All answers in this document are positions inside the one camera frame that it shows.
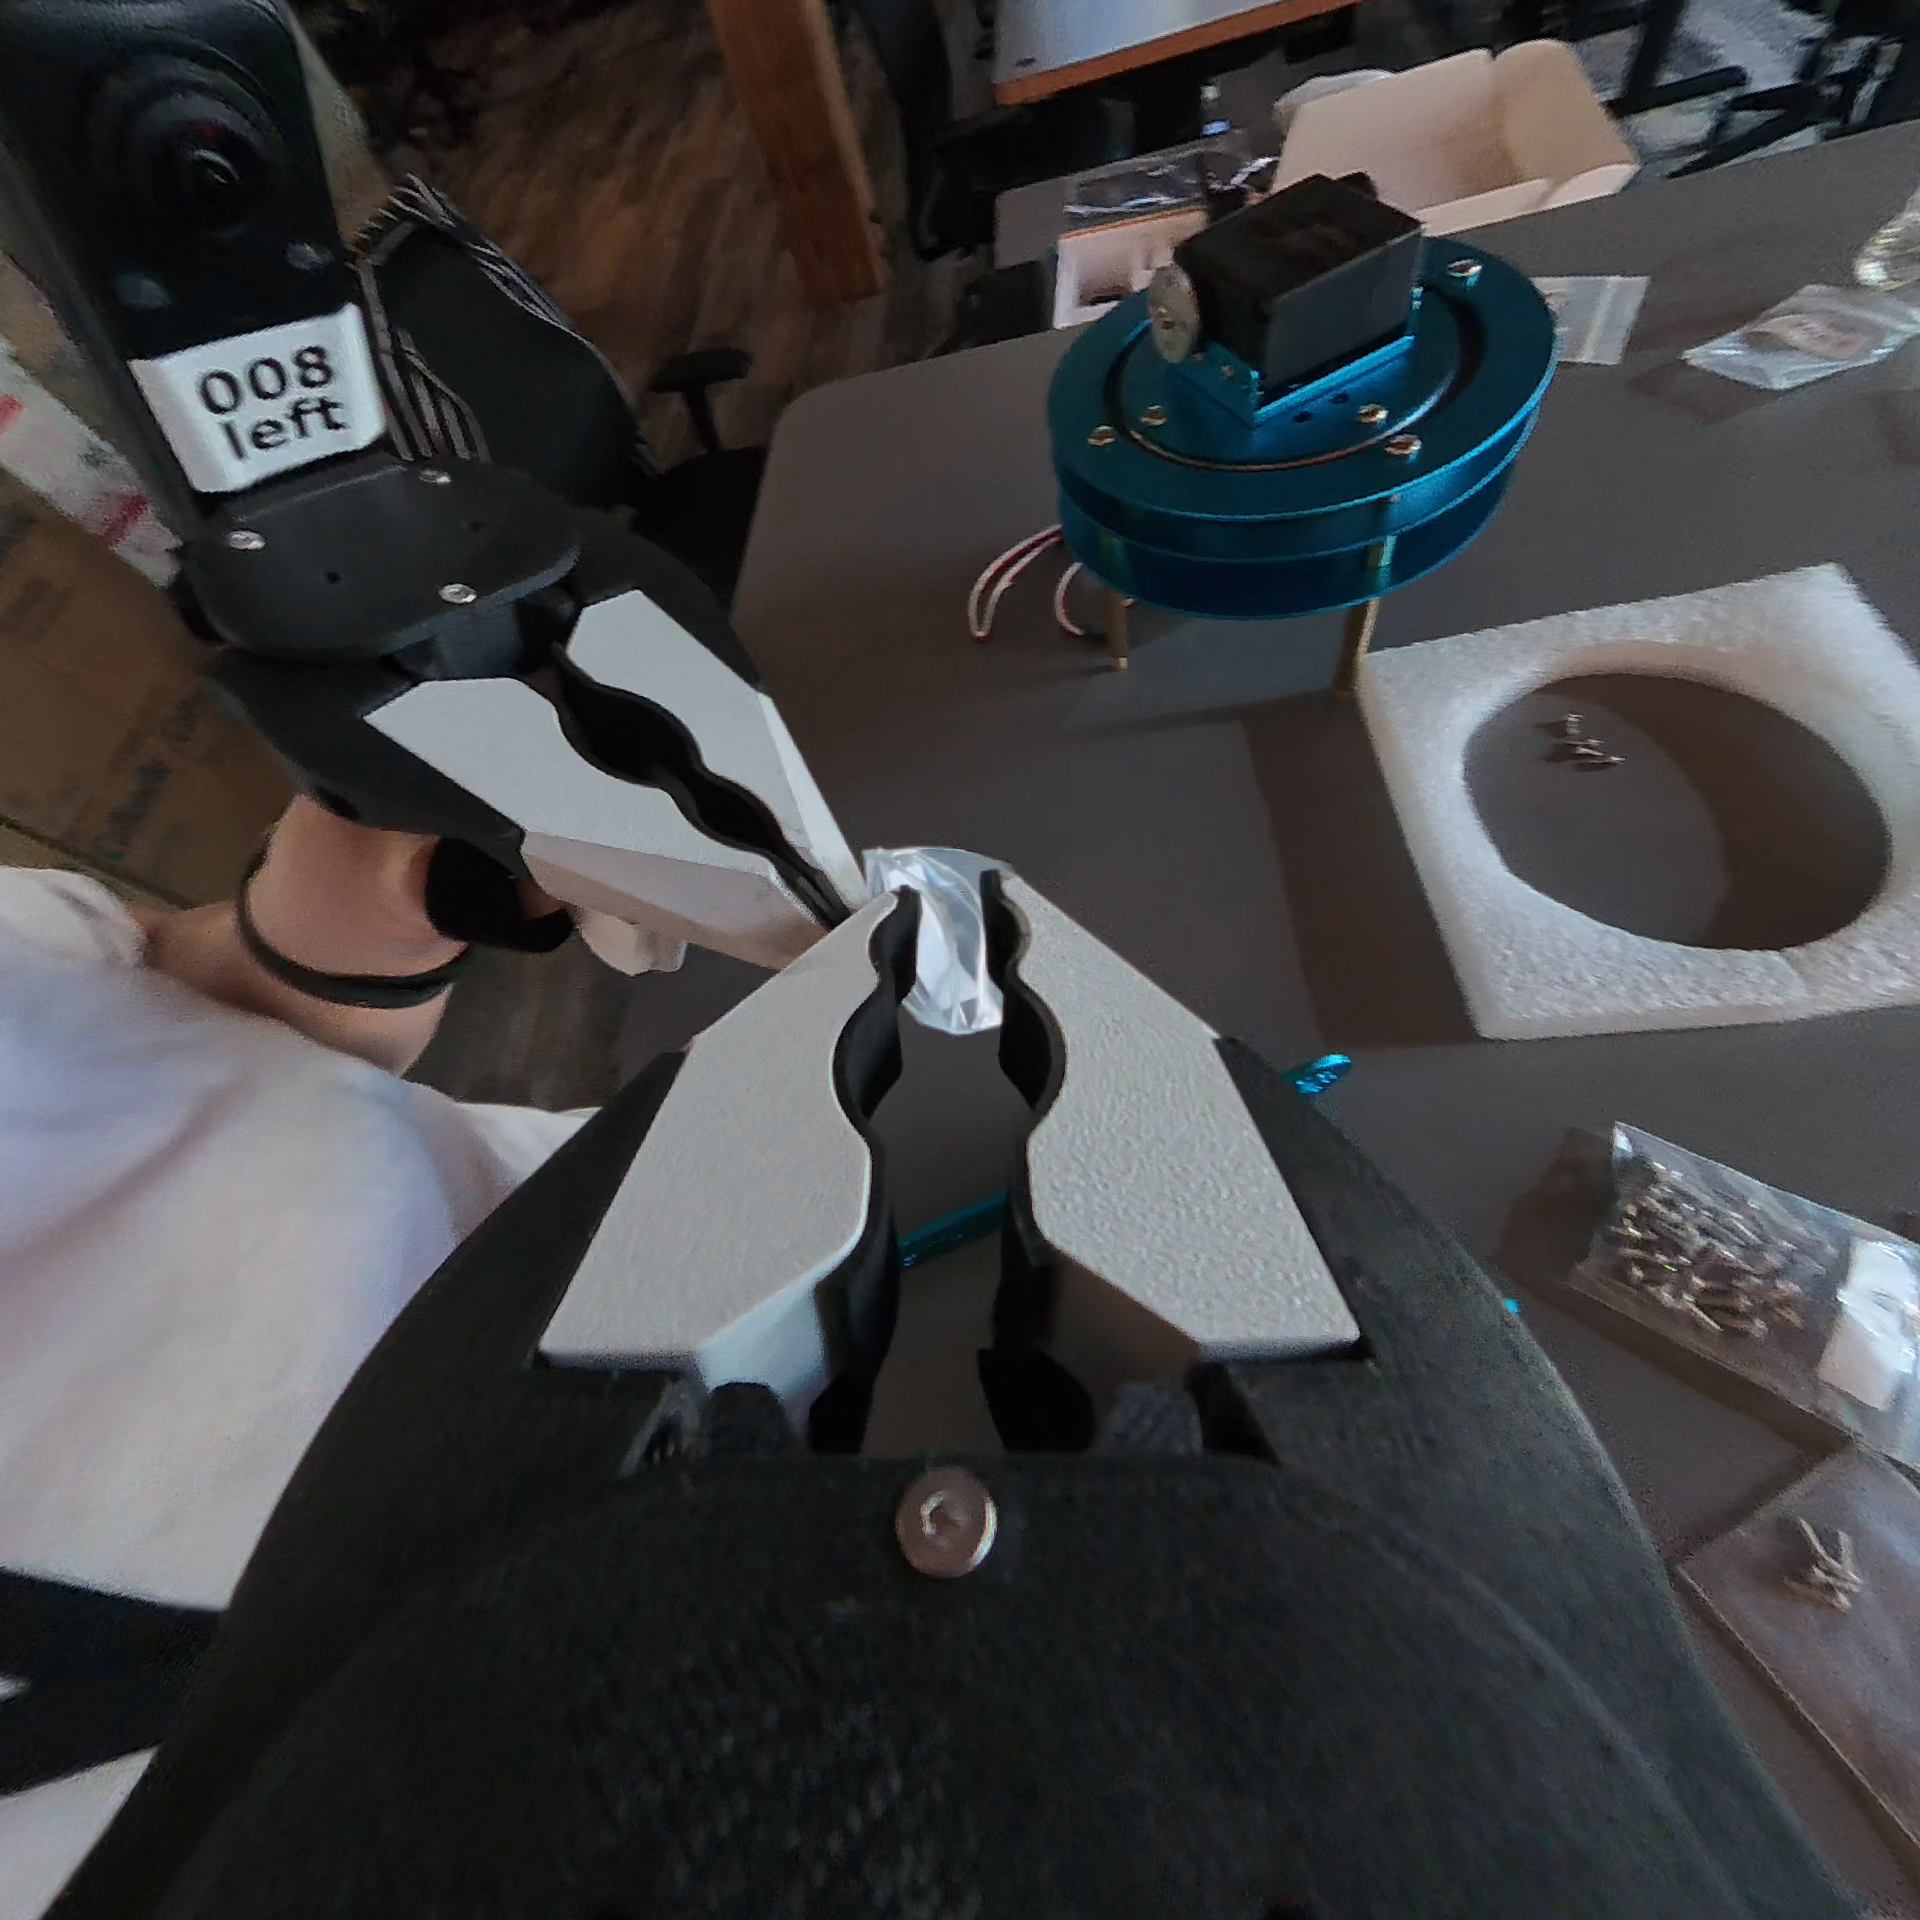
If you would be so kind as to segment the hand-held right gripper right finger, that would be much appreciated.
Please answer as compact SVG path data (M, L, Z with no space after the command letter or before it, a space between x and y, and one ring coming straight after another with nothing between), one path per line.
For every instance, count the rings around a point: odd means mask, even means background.
M981 903L1025 1109L981 1352L998 1439L1081 1451L1127 1395L1361 1355L1228 1041L1025 880L992 870Z

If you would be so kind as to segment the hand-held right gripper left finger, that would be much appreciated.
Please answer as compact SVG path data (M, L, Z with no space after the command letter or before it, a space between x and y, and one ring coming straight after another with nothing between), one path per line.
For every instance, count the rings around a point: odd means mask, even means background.
M918 894L879 894L683 1048L547 1359L763 1384L816 1451L861 1448L900 1270L872 1118L918 935Z

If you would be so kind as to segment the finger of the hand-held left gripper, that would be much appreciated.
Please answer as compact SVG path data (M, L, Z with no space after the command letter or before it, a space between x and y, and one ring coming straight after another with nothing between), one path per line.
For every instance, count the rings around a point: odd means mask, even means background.
M857 854L749 669L643 592L580 612L555 667L567 733L591 765L664 793L723 847L765 857L821 918L863 903Z
M519 829L534 887L617 971L679 969L691 945L779 971L843 924L845 838L761 689L668 676L660 692L587 679L584 695L617 747L653 725L691 775L660 759L646 776L612 769L565 710L504 679L412 687L372 726Z

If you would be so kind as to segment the clear plastic zip bag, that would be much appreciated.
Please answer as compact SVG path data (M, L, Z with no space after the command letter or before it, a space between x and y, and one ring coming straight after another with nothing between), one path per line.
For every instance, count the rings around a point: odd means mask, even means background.
M926 1028L975 1037L1001 1027L981 884L998 862L959 847L869 847L861 868L870 895L918 899L917 980L903 1007Z

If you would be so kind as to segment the pile of small screw bags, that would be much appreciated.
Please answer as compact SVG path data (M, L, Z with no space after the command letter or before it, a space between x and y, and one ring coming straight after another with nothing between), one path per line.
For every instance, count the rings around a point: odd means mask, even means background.
M1560 713L1622 764L1549 764L1542 725ZM1479 728L1467 773L1513 872L1656 942L1811 943L1887 875L1887 829L1836 752L1718 687L1548 684ZM1867 1014L1915 1037L1915 1006L1780 1024L1830 1041L1815 1079L1864 1100L1863 1145L1915 1148L1915 1061L1843 1045ZM1915 1227L1876 1230L1627 1119L1601 1168L1573 1292L1679 1373L1819 1428L1821 1462L1687 1551L1679 1589L1915 1839Z

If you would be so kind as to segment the blue round robot arm base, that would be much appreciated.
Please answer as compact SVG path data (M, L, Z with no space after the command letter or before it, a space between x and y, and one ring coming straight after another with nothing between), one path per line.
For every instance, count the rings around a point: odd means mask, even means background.
M1176 241L1047 387L1056 547L1127 607L1345 617L1351 687L1388 595L1496 513L1557 363L1527 275L1305 175Z

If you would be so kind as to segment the dark grey desk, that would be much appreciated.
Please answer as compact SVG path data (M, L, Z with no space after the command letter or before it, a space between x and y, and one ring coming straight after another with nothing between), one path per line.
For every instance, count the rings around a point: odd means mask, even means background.
M1491 230L1513 262L1651 281L1617 368L1560 372L1492 528L1393 595L1377 651L1843 565L1915 643L1913 351L1765 397L1679 350L1839 278L1915 183L1915 123ZM1915 1212L1915 1013L1629 1037L1475 1036L1351 702L1337 619L1143 617L1116 671L1048 589L973 643L981 565L1048 519L1063 334L867 375L774 432L735 623L848 837L1004 857L1276 1065L1355 1057L1325 1101L1485 1259L1679 1556L1839 1446L1755 1421L1559 1310L1569 1132L1631 1119L1883 1220Z

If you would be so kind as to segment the person's left hand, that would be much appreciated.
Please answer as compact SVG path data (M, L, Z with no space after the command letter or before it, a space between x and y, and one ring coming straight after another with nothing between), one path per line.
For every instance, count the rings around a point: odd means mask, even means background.
M459 943L424 915L430 837L349 823L311 798L289 799L245 887L261 939L329 976L415 976L443 969ZM245 942L236 903L135 915L144 963L175 984L247 1017L404 1073L437 1036L445 997L406 1009L313 998L265 969Z

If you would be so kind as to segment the striped jacket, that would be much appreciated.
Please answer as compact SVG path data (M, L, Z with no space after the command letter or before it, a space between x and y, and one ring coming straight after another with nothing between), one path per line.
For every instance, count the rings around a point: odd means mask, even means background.
M488 462L486 432L438 365L447 344L480 342L504 294L484 235L417 174L400 175L353 241L357 296L388 432L406 463Z

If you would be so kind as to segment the dark office chair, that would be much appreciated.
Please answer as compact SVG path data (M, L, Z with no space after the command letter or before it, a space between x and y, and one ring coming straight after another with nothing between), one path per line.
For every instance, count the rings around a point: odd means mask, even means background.
M711 387L742 377L749 356L694 351L662 365L664 390L683 397L704 440L694 454L662 463L606 356L567 321L543 288L486 237L483 247L504 305L480 321L478 344L447 344L437 359L478 414L488 463L516 468L573 508L621 519L729 605L768 449L723 445Z

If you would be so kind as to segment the white foam pad with hole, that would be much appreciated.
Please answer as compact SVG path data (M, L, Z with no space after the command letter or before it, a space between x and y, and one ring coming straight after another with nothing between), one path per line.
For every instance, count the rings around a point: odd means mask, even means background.
M1718 687L1821 740L1887 829L1887 875L1784 948L1668 943L1513 872L1470 791L1480 726L1564 679ZM1566 1040L1780 1024L1917 1003L1917 671L1838 563L1372 653L1357 707L1475 1030Z

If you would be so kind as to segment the open white cardboard box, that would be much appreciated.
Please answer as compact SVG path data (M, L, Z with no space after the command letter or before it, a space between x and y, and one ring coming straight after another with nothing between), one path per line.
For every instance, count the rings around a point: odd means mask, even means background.
M1232 128L1070 183L1051 248L1054 329L1137 293L1212 199L1260 199L1310 175L1366 175L1429 232L1464 232L1613 196L1641 160L1559 39L1361 69L1279 97L1265 129Z

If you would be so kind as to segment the blue metal U bracket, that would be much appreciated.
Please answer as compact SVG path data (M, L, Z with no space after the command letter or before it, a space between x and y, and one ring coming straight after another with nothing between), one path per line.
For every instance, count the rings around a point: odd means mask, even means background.
M1351 1069L1353 1057L1343 1051L1325 1051L1317 1057L1286 1068L1276 1068L1273 1063L1261 1065L1264 1077L1286 1079L1300 1100L1320 1096ZM948 1212L931 1215L909 1230L900 1230L900 1267L932 1262L975 1241L995 1241L1001 1235L1008 1206L1008 1191L988 1191L985 1196L967 1200L961 1206L951 1206Z

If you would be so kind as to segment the wooden post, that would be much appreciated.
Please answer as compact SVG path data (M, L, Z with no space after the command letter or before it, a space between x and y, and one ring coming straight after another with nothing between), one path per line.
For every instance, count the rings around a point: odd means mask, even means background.
M803 293L816 305L877 296L877 201L825 3L704 8Z

